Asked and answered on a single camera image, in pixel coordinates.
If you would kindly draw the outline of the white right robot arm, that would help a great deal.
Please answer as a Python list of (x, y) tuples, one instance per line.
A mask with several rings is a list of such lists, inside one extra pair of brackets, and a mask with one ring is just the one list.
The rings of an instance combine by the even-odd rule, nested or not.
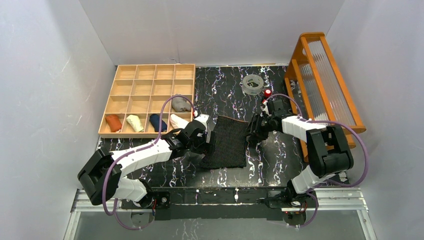
[(354, 165), (342, 127), (312, 123), (289, 113), (284, 109), (281, 99), (264, 101), (261, 113), (253, 115), (244, 135), (248, 142), (261, 142), (274, 131), (291, 135), (306, 143), (308, 166), (289, 180), (284, 190), (260, 199), (260, 203), (269, 207), (278, 203), (302, 204), (312, 196), (312, 190), (319, 184)]

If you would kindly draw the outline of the grey beige underwear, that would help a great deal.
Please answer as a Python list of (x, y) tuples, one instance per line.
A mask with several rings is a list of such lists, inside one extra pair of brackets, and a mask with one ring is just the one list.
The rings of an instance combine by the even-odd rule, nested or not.
[(192, 110), (191, 104), (181, 94), (175, 95), (175, 98), (171, 100), (171, 106), (178, 113), (190, 112)]

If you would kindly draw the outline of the black striped underwear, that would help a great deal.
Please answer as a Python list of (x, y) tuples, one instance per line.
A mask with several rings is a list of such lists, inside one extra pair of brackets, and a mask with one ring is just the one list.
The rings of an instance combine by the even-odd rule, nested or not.
[(215, 170), (246, 167), (248, 142), (245, 130), (248, 125), (246, 121), (219, 115), (210, 136), (214, 151), (202, 158), (201, 168)]

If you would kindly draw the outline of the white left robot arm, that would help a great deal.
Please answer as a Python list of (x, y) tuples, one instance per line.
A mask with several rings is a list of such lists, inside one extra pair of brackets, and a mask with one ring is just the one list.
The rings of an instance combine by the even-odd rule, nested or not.
[(174, 129), (144, 145), (118, 151), (97, 149), (77, 178), (94, 206), (111, 198), (141, 203), (153, 192), (146, 181), (129, 179), (128, 174), (182, 157), (186, 152), (208, 155), (213, 149), (207, 142), (207, 125), (194, 119), (185, 128)]

